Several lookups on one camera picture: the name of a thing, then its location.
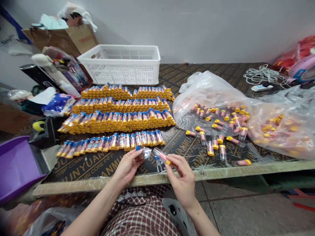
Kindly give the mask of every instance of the purple plastic bin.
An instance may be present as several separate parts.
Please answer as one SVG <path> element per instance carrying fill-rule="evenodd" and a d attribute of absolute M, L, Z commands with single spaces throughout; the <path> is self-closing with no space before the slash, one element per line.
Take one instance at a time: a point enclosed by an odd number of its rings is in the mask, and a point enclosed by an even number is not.
<path fill-rule="evenodd" d="M 0 206 L 46 176 L 37 167 L 29 137 L 17 137 L 0 145 Z"/>

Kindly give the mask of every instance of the paper bag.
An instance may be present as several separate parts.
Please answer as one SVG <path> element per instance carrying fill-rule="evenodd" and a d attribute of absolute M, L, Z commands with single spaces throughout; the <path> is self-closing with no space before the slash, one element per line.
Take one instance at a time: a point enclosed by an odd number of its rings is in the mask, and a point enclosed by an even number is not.
<path fill-rule="evenodd" d="M 22 31 L 40 51 L 43 47 L 54 46 L 75 58 L 98 45 L 90 25 L 67 29 L 23 29 Z"/>

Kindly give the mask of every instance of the person's right hand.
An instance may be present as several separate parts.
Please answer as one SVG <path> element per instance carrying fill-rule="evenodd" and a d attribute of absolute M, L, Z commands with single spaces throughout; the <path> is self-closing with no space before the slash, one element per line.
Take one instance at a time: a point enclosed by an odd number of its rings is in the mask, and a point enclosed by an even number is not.
<path fill-rule="evenodd" d="M 169 154 L 166 159 L 176 166 L 179 178 L 176 177 L 172 168 L 165 164 L 167 176 L 171 181 L 175 195 L 185 211 L 188 211 L 196 203 L 195 175 L 184 157 Z"/>

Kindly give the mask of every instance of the floor tile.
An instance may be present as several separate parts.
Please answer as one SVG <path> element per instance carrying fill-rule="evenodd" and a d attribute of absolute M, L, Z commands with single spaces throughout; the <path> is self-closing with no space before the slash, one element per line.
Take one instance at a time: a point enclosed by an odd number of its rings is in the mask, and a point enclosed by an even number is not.
<path fill-rule="evenodd" d="M 202 203 L 200 203 L 200 205 L 203 208 L 206 215 L 208 216 L 208 218 L 211 220 L 212 224 L 215 227 L 217 227 L 209 203 L 208 202 L 202 202 Z M 197 236 L 197 232 L 196 232 L 196 229 L 194 227 L 193 221 L 190 219 L 189 216 L 188 216 L 188 222 L 189 222 L 189 229 L 190 229 L 189 235 L 190 236 Z"/>
<path fill-rule="evenodd" d="M 211 201 L 222 236 L 313 236 L 315 214 L 281 194 Z"/>
<path fill-rule="evenodd" d="M 209 183 L 203 181 L 202 183 L 209 200 L 258 194 L 241 188 L 230 187 L 229 185 L 224 184 L 223 181 L 219 183 Z"/>
<path fill-rule="evenodd" d="M 201 181 L 197 181 L 195 184 L 195 196 L 198 201 L 207 200 L 206 193 L 204 191 L 203 185 Z"/>

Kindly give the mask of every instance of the white wall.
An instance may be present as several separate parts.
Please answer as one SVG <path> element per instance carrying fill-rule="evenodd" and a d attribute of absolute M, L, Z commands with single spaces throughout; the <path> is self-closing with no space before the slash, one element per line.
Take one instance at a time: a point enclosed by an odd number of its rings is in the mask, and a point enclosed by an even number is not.
<path fill-rule="evenodd" d="M 272 62 L 289 45 L 315 33 L 311 0 L 71 2 L 90 12 L 101 44 L 157 45 L 161 63 Z M 64 4 L 6 0 L 3 6 L 27 27 L 42 13 L 56 15 Z"/>

